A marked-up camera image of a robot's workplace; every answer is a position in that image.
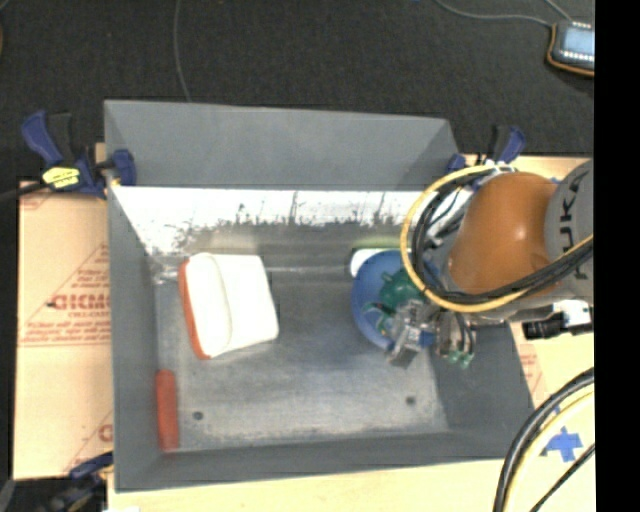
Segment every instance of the yellow cable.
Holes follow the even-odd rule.
[[[503,507],[504,512],[511,512],[512,510],[515,510],[513,503],[515,503],[516,491],[518,486],[524,480],[526,470],[530,467],[531,461],[540,455],[540,452],[542,452],[545,446],[549,444],[549,441],[551,441],[551,439],[558,433],[560,425],[565,425],[576,414],[593,403],[594,390],[592,389],[564,407],[551,421],[549,421],[549,423],[547,423],[545,427],[543,427],[538,436],[524,452],[520,459],[520,463],[515,468],[513,478],[511,479],[511,483],[505,495]]]
[[[480,304],[460,304],[458,302],[452,302],[450,300],[443,299],[439,295],[436,295],[434,292],[429,290],[426,287],[425,283],[420,278],[420,276],[416,273],[416,271],[413,268],[413,265],[411,265],[411,261],[409,260],[409,251],[407,247],[409,230],[411,229],[411,223],[413,221],[413,218],[416,215],[416,212],[418,211],[422,203],[425,201],[425,199],[429,197],[431,194],[433,194],[435,191],[440,189],[443,185],[446,185],[447,183],[455,181],[459,178],[463,178],[465,176],[484,173],[491,169],[496,169],[496,166],[481,165],[476,167],[469,167],[466,169],[462,169],[460,171],[454,171],[440,178],[439,180],[435,181],[431,186],[427,187],[424,190],[424,192],[420,194],[418,199],[416,199],[416,201],[411,205],[411,208],[409,209],[409,212],[407,213],[407,216],[405,217],[404,222],[402,224],[402,230],[400,232],[400,256],[402,257],[402,264],[405,270],[407,271],[409,278],[411,279],[413,284],[416,285],[418,290],[420,290],[431,302],[433,302],[434,304],[437,304],[438,306],[444,309],[448,309],[450,311],[455,311],[458,313],[481,313],[483,311],[489,311],[491,309],[496,309],[501,306],[504,306],[505,304],[513,302],[514,300],[518,299],[519,297],[527,293],[530,289],[530,288],[525,288],[518,292],[509,293],[509,294],[503,295],[502,297],[488,300]],[[559,258],[557,258],[556,261],[562,258],[566,258],[568,255],[578,250],[580,247],[590,242],[591,240],[593,240],[593,235],[589,235],[584,240],[574,245],[571,249],[569,249],[567,252],[565,252]]]

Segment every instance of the white sponge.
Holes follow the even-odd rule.
[[[199,253],[180,265],[178,283],[191,346],[199,358],[278,336],[278,317],[259,256]]]

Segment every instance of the cardboard box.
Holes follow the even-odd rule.
[[[20,201],[13,478],[65,475],[113,446],[106,202]]]
[[[118,489],[503,456],[532,409],[506,326],[478,333],[468,371],[428,351],[405,371],[351,312],[345,265],[397,244],[457,151],[445,120],[135,101],[105,114],[108,149],[138,169],[109,196]],[[153,269],[196,246],[263,259],[280,322],[268,349],[194,360],[177,283]],[[157,442],[161,368],[177,381],[171,453]]]
[[[562,178],[584,159],[524,157],[516,165],[521,170]],[[512,326],[534,405],[549,392],[593,365],[592,334],[564,335],[548,341],[528,342],[519,325]],[[595,439],[593,416],[588,413],[568,425],[570,433],[580,433],[582,446]],[[109,480],[109,504],[113,510],[139,507],[140,510],[489,510],[502,461],[486,460],[430,467],[365,471],[284,480],[219,483],[187,489],[122,492]],[[568,467],[559,452],[534,461],[527,485],[519,489],[518,503],[533,504]],[[547,504],[550,511],[595,510],[595,470],[593,463],[567,483]]]

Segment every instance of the orange marker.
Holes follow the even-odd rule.
[[[191,342],[191,348],[199,359],[209,359],[209,356],[202,350],[200,338],[198,337],[198,330],[196,328],[196,321],[193,317],[193,308],[191,307],[189,285],[187,284],[186,277],[187,263],[188,261],[185,261],[182,265],[180,265],[178,269],[178,288],[180,290],[180,296],[182,297],[182,307],[184,310],[184,317],[187,322],[189,341]]]
[[[162,369],[156,373],[156,403],[160,449],[163,451],[176,450],[180,445],[178,394],[176,377],[171,370]]]

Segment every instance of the cardboard sheet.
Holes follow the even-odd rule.
[[[113,441],[106,203],[20,202],[15,479],[65,475]]]

